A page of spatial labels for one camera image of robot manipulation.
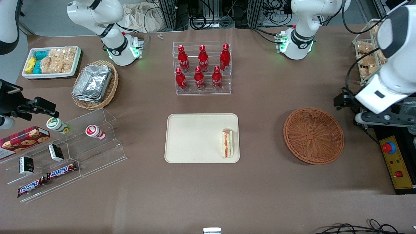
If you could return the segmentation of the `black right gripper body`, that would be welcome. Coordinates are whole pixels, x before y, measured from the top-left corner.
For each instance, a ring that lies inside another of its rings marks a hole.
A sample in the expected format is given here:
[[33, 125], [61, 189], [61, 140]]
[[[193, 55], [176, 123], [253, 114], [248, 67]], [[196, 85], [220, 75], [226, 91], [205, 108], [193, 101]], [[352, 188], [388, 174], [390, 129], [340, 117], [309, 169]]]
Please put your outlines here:
[[16, 111], [19, 106], [26, 105], [30, 99], [23, 96], [23, 88], [10, 82], [0, 80], [0, 113]]

